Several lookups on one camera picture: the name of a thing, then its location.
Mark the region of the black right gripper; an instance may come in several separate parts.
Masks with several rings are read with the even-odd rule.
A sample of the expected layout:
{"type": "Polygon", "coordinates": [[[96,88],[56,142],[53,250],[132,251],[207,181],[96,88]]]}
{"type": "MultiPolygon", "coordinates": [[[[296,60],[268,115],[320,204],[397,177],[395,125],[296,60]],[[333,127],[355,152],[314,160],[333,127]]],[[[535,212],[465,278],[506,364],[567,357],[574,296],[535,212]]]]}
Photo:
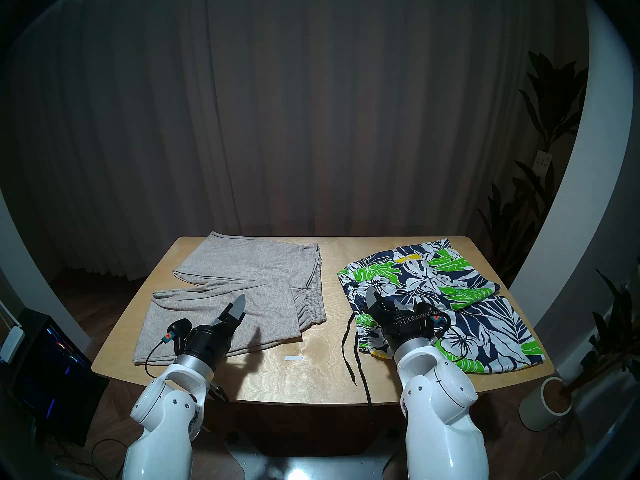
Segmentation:
{"type": "Polygon", "coordinates": [[[413,310],[402,310],[402,304],[398,300],[384,298],[385,308],[382,308],[376,289],[366,290],[365,304],[365,311],[380,326],[390,348],[398,348],[412,339],[430,340],[435,335],[435,322],[431,319],[436,314],[433,305],[417,304],[413,310]]]}

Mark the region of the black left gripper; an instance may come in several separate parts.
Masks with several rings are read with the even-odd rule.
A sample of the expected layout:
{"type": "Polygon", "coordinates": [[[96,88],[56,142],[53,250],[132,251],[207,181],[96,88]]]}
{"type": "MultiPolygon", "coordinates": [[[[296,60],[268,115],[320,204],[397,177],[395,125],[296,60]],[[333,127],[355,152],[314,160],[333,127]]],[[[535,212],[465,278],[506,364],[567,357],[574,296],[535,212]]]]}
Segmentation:
{"type": "Polygon", "coordinates": [[[245,305],[245,294],[240,294],[233,303],[226,306],[214,324],[193,328],[185,338],[182,354],[199,359],[215,371],[231,348],[236,327],[245,317],[245,305]]]}

